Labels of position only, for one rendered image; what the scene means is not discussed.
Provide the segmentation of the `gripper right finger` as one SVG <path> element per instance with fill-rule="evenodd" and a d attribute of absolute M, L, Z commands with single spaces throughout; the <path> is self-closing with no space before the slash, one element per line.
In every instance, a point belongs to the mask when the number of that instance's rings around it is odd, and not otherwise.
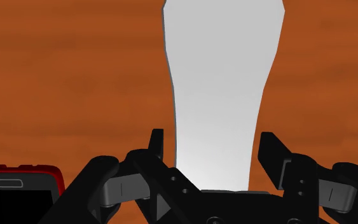
<path fill-rule="evenodd" d="M 337 162 L 328 169 L 291 152 L 272 132 L 262 132 L 258 160 L 275 188 L 283 191 L 284 224 L 358 224 L 358 165 Z"/>

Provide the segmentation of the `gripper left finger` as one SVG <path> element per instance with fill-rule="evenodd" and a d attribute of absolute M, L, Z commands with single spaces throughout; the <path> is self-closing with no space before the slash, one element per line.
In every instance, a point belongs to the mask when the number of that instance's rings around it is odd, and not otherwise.
<path fill-rule="evenodd" d="M 149 224 L 201 224 L 200 190 L 162 158 L 163 130 L 155 129 L 148 148 L 122 162 L 91 159 L 39 224 L 108 224 L 132 200 Z"/>

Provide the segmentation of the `red-cased black phone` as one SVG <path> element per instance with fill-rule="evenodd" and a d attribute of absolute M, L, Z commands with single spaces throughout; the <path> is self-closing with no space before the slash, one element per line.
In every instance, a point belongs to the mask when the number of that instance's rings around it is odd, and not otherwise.
<path fill-rule="evenodd" d="M 0 224 L 38 224 L 64 190 L 58 167 L 0 164 Z"/>

